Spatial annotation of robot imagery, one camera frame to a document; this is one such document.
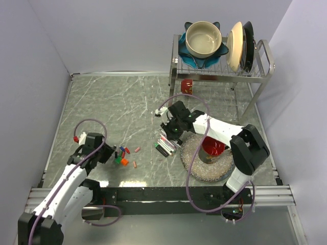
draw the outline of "beige bowl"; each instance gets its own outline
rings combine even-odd
[[[191,55],[206,58],[218,50],[221,44],[221,33],[214,24],[199,21],[188,28],[185,42]]]

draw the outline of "gray marble surface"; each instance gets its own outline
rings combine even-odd
[[[211,116],[221,120],[237,118],[235,92],[230,84],[194,83],[193,93],[206,100],[211,108]],[[175,91],[180,91],[176,81]],[[240,113],[249,103],[250,91],[245,84],[236,86]],[[106,164],[98,166],[88,176],[100,181],[101,186],[185,186],[186,171],[179,152],[165,158],[153,143],[159,137],[161,119],[154,117],[154,111],[168,98],[168,77],[164,76],[76,76],[64,108],[63,118],[55,141],[54,149],[46,170],[44,187],[53,187],[61,176],[68,157],[75,151],[73,142],[75,125],[85,118],[102,121],[108,130],[109,145],[127,146],[131,154],[127,166],[117,165],[111,157]],[[204,110],[204,106],[193,98],[178,98],[191,111]],[[251,123],[259,131],[258,115],[253,109],[245,125]],[[95,122],[85,122],[78,128],[78,134],[103,132]],[[141,147],[138,153],[134,150]],[[191,178],[191,186],[222,185],[224,182],[206,183]],[[276,185],[269,159],[254,174],[255,185]]]

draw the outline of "gray wall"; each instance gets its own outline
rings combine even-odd
[[[226,35],[251,20],[270,40],[291,0],[29,0],[70,73],[169,71],[186,21],[219,21]]]
[[[326,244],[327,2],[293,0],[270,41],[276,70],[258,108],[309,244]]]
[[[27,0],[0,1],[1,244],[42,176],[69,74]]]

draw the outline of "round placemat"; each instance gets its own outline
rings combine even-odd
[[[180,149],[180,159],[186,170],[189,169],[189,165],[192,160],[192,156],[200,144],[203,135],[192,134],[182,144]],[[218,182],[226,179],[233,171],[235,165],[231,150],[225,150],[216,163],[206,164],[202,162],[197,155],[192,165],[191,175],[197,180],[205,182]]]

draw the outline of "red mug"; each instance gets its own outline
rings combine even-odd
[[[193,87],[193,80],[192,79],[184,79],[180,83],[180,91],[182,93],[193,94],[192,87]]]

